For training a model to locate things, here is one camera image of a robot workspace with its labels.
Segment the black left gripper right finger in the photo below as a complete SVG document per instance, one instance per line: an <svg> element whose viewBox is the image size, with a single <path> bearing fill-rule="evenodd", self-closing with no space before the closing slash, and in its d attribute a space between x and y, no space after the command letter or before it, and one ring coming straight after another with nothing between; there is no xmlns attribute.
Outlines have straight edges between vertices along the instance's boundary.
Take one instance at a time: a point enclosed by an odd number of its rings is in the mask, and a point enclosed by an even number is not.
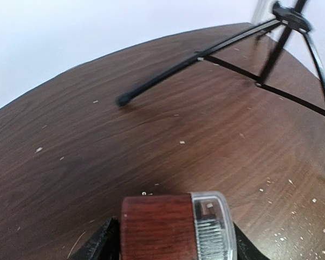
<svg viewBox="0 0 325 260"><path fill-rule="evenodd" d="M236 234L238 260L268 260L267 256L265 256L255 247L255 245L235 223L234 228Z"/></svg>

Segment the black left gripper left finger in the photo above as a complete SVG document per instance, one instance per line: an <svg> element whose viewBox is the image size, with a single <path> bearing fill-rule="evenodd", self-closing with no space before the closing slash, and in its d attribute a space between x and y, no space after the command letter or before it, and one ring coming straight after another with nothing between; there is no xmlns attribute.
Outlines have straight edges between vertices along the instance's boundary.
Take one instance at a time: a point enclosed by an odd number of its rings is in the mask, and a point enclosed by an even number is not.
<svg viewBox="0 0 325 260"><path fill-rule="evenodd" d="M116 217L109 218L81 246L70 259L76 260L119 260L120 224Z"/></svg>

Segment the clear plastic metronome cover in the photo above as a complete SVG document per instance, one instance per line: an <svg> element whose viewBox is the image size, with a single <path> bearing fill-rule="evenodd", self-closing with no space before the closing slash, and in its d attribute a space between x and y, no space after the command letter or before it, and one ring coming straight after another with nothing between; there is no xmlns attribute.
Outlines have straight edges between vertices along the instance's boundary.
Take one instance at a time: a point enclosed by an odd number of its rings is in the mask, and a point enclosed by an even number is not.
<svg viewBox="0 0 325 260"><path fill-rule="evenodd" d="M224 195L191 192L198 259L237 259L235 226Z"/></svg>

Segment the dark red wooden metronome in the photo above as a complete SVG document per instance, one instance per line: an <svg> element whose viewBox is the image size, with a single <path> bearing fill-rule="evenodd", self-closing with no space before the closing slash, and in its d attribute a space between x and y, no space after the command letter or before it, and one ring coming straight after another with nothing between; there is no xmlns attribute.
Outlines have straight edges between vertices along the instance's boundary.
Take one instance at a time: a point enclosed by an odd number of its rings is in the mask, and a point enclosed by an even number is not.
<svg viewBox="0 0 325 260"><path fill-rule="evenodd" d="M190 194L126 197L121 259L197 259Z"/></svg>

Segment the black music stand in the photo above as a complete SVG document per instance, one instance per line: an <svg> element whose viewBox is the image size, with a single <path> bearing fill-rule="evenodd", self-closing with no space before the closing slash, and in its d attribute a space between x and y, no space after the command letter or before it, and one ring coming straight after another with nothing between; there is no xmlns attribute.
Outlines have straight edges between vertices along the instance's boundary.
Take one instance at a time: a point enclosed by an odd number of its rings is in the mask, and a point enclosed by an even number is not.
<svg viewBox="0 0 325 260"><path fill-rule="evenodd" d="M248 24L224 27L223 44L172 48L163 37L125 49L140 63L139 84L156 84L136 99L117 99L116 146L107 172L122 178L191 179L219 185L288 175L325 178L325 88L288 59L272 88L257 84L268 55Z"/></svg>

